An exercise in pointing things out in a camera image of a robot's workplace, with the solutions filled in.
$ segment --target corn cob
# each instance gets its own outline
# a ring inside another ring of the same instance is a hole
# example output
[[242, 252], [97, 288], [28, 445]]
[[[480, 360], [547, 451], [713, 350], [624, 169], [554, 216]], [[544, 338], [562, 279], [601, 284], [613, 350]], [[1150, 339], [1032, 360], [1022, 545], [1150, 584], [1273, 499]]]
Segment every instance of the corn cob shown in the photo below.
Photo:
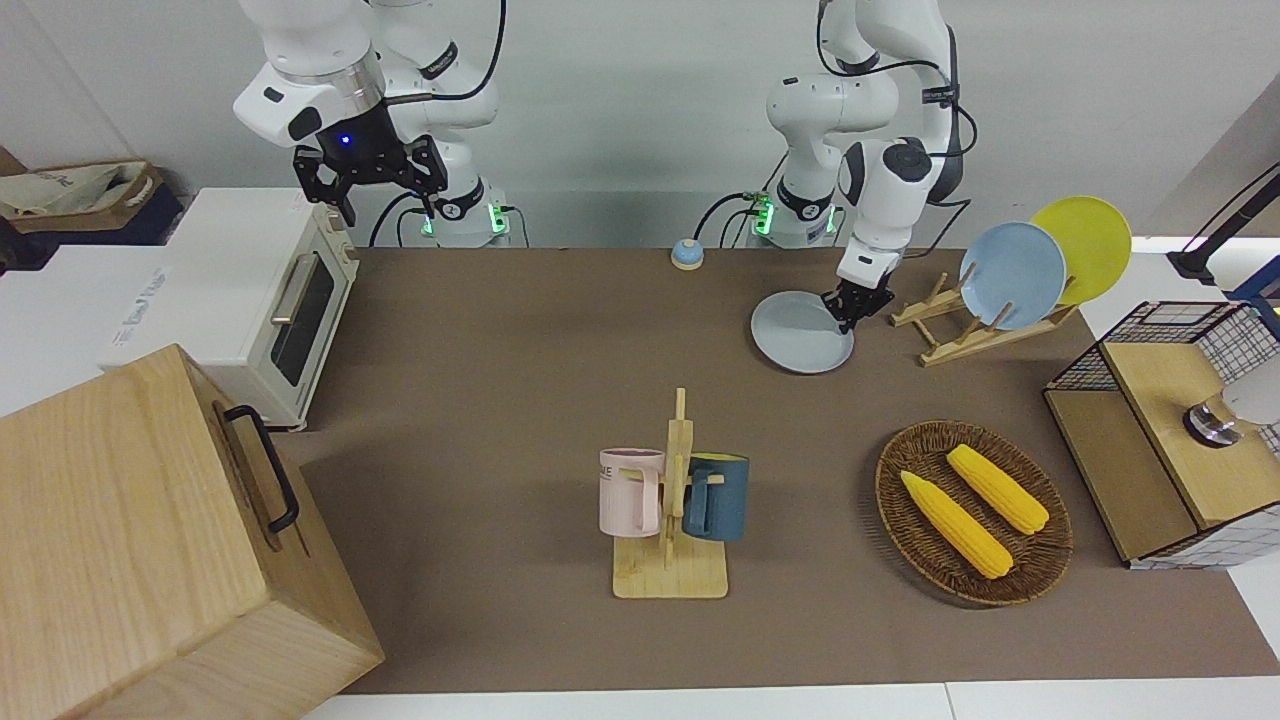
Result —
[[1048, 510], [980, 452], [960, 443], [947, 454], [947, 462], [1018, 532], [1030, 536], [1044, 529]]
[[1009, 574], [1014, 556], [946, 491], [906, 470], [901, 471], [901, 478], [915, 506], [983, 578], [995, 580]]

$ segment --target mug handle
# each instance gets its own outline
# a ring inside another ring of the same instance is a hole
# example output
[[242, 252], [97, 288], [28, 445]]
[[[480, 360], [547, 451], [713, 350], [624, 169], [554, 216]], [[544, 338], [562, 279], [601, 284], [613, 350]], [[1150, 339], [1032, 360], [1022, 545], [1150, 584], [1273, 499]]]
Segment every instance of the mug handle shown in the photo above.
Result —
[[707, 502], [707, 486], [712, 471], [709, 468], [699, 468], [694, 470], [694, 482], [690, 486], [689, 505], [685, 506], [685, 516], [689, 518], [690, 529], [694, 530], [690, 534], [694, 536], [707, 534], [707, 512], [709, 511]]
[[644, 489], [640, 493], [640, 532], [657, 533], [658, 523], [662, 521], [658, 512], [658, 470], [645, 468], [640, 473], [644, 475]]

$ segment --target oven window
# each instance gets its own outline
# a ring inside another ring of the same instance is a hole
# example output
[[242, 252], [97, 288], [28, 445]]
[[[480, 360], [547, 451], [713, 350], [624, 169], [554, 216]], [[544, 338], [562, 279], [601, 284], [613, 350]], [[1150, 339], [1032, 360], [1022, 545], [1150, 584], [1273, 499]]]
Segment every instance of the oven window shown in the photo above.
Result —
[[297, 316], [292, 324], [282, 325], [275, 336], [271, 363], [293, 387], [298, 387], [298, 380], [302, 379], [302, 369], [311, 356], [311, 346], [315, 345], [320, 324], [324, 322], [329, 299], [333, 297], [333, 287], [329, 268], [323, 261], [317, 263], [316, 272], [311, 275], [311, 284], [302, 296]]

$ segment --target light blue plate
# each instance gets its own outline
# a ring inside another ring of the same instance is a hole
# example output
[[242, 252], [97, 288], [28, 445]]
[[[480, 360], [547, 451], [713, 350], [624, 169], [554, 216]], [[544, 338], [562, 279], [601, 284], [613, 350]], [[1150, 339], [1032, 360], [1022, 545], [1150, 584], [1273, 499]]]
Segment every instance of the light blue plate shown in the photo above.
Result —
[[996, 329], [1016, 331], [1043, 320], [1066, 284], [1066, 260], [1053, 237], [1030, 223], [1005, 223], [978, 236], [960, 261], [960, 277], [972, 263], [973, 275], [960, 288], [965, 307], [991, 324], [1006, 302], [1014, 309]]

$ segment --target yellow plate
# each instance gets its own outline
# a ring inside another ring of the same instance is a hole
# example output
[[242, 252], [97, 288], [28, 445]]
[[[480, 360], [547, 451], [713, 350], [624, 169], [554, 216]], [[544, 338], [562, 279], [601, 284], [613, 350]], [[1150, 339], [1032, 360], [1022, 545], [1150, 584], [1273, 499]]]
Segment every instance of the yellow plate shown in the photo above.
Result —
[[1093, 300], [1116, 284], [1129, 266], [1133, 233], [1120, 210], [1106, 200], [1076, 195], [1050, 202], [1032, 224], [1053, 236], [1066, 259], [1069, 282], [1062, 305]]

